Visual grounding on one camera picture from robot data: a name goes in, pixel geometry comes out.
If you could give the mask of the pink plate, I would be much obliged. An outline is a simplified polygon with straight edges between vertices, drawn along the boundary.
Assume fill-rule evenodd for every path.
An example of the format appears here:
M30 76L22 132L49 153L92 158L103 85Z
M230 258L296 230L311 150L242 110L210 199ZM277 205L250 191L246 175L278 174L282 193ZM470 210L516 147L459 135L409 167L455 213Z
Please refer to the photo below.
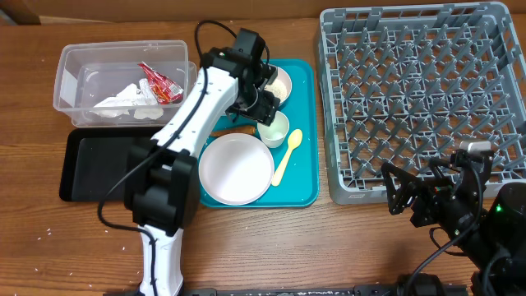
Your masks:
M206 194L227 206L247 205L262 197L274 172L269 148L242 133L213 140L199 161L199 178Z

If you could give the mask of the white tissue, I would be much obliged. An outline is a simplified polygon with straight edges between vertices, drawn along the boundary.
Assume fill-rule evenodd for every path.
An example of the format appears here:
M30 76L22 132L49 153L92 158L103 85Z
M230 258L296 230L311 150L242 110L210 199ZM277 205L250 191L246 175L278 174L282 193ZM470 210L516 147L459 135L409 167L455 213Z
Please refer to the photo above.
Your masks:
M162 108L154 108L158 105L157 97L150 88L146 78L139 80L139 85L131 83L121 92L113 97L108 97L95 105L95 113L103 118L117 118L130 114L133 109L133 118L137 120L159 119L164 115Z

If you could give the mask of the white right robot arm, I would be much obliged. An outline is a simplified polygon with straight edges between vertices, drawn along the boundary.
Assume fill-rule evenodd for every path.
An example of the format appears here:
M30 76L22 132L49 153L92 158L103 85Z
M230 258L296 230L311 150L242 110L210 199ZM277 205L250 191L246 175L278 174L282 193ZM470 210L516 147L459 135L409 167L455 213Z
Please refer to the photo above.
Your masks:
M462 295L465 289L445 287L423 269L452 246L478 268L471 278L475 295L523 295L525 293L525 184L501 187L490 209L483 194L496 155L488 141L464 141L448 160L432 158L433 176L417 176L385 162L381 174L389 212L413 210L414 227L445 231L449 242L439 246L410 275L399 277L399 295Z

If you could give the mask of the orange carrot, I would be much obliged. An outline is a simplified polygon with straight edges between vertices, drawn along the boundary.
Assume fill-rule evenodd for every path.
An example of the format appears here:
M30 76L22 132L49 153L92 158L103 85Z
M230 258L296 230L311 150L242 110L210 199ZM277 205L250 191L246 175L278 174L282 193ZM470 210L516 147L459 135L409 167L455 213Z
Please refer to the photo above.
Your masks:
M223 130L213 131L210 133L210 136L221 137L221 136L225 136L225 135L233 134L233 133L242 133L242 134L254 136L256 134L256 127L252 125L231 127L231 128L226 128Z

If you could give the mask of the white rice pile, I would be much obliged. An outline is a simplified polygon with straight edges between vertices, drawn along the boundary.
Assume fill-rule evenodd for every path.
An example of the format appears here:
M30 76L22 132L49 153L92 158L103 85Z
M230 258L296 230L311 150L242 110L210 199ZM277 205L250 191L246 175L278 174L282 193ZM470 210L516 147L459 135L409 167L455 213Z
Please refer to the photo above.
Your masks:
M282 104L288 97L287 86L281 80L274 80L272 84L267 84L265 90L269 91Z

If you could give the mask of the red snack wrapper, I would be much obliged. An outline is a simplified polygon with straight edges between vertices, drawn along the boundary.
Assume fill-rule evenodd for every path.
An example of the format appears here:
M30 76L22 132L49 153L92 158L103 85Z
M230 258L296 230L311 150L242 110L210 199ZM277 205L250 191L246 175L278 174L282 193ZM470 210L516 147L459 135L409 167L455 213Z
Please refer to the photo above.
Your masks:
M143 70L148 86L160 104L178 104L183 100L183 88L167 76L157 72L144 62L138 66Z

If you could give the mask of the pink bowl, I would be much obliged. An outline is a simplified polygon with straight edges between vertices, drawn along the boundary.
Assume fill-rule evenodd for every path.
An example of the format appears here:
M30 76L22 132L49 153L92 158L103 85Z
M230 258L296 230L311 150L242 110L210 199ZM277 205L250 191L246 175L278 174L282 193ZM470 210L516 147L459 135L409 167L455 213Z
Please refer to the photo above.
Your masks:
M277 77L271 84L265 86L265 90L279 99L279 105L283 105L292 92L292 80L283 68L276 67L276 69Z

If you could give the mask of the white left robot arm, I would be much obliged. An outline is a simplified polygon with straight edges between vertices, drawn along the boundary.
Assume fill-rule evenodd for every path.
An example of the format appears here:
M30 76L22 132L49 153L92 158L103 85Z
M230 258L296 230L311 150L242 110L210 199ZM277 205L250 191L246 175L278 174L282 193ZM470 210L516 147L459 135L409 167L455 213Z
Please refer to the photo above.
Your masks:
M174 117L152 138L132 147L123 178L124 206L143 242L139 295L179 295L182 232L200 199L198 156L219 118L232 113L266 126L279 100L265 85L276 67L258 33L241 29L233 46L201 53L197 82Z

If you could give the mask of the white cup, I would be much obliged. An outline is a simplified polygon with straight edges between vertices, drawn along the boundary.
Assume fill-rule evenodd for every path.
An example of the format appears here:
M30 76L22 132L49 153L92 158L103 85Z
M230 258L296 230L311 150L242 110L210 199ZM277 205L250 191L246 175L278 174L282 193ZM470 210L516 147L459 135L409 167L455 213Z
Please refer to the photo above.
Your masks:
M288 134L289 120L284 113L277 111L274 121L269 126L258 123L256 128L261 141L267 147L277 148L283 144Z

